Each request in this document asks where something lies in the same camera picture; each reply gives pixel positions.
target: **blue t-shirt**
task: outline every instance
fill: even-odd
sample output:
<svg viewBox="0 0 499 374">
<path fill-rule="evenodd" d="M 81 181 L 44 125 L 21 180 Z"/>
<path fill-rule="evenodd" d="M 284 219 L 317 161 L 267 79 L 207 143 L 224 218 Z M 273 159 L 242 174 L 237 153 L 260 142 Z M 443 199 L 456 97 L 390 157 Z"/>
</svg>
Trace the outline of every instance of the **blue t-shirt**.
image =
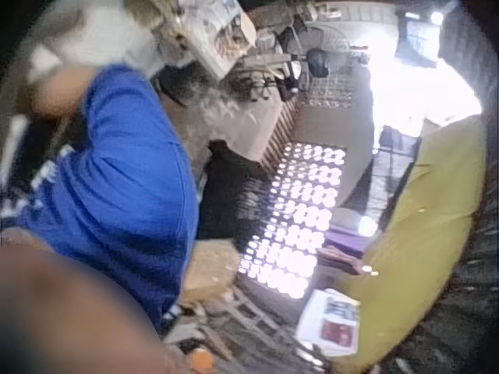
<svg viewBox="0 0 499 374">
<path fill-rule="evenodd" d="M 103 69 L 82 112 L 87 147 L 57 161 L 17 224 L 110 277 L 159 327 L 196 233 L 189 159 L 150 83 L 132 69 Z"/>
</svg>

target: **yellow cloth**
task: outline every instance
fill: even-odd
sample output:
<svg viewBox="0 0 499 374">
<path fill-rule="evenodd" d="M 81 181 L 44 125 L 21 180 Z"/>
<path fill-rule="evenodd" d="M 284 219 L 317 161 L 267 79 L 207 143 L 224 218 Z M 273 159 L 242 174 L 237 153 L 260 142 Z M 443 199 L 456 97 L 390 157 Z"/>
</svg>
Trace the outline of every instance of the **yellow cloth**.
<svg viewBox="0 0 499 374">
<path fill-rule="evenodd" d="M 484 171 L 480 118 L 423 137 L 391 222 L 364 256 L 379 276 L 345 275 L 339 282 L 338 290 L 361 306 L 359 350 L 336 358 L 337 372 L 361 373 L 380 361 L 431 308 L 462 254 Z"/>
</svg>

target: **paper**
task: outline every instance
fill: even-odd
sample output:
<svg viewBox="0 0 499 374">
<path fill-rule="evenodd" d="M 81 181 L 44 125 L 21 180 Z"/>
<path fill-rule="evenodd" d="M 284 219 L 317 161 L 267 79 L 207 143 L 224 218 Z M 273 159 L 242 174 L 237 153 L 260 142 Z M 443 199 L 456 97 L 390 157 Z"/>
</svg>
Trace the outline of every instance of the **paper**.
<svg viewBox="0 0 499 374">
<path fill-rule="evenodd" d="M 315 290 L 300 317 L 296 338 L 317 345 L 326 357 L 354 355 L 359 343 L 360 303 L 335 291 Z"/>
</svg>

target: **person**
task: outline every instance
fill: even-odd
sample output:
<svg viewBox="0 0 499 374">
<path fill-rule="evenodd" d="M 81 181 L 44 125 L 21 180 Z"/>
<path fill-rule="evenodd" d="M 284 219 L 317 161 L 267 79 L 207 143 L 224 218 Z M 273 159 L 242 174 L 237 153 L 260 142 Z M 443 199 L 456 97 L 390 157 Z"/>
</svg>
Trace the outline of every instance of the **person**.
<svg viewBox="0 0 499 374">
<path fill-rule="evenodd" d="M 78 108 L 87 144 L 56 161 L 2 232 L 0 297 L 15 295 L 2 316 L 51 368 L 180 372 L 156 333 L 196 233 L 189 159 L 149 81 L 124 65 L 60 68 L 34 91 L 37 115 Z"/>
</svg>

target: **newspaper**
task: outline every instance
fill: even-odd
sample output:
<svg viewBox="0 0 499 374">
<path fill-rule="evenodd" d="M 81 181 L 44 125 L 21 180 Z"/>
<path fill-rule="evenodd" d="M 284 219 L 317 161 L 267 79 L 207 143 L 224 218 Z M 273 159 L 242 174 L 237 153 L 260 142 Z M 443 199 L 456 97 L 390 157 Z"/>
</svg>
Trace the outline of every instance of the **newspaper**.
<svg viewBox="0 0 499 374">
<path fill-rule="evenodd" d="M 354 355 L 359 343 L 360 303 L 328 289 L 315 290 L 300 317 L 296 338 L 326 357 Z"/>
</svg>

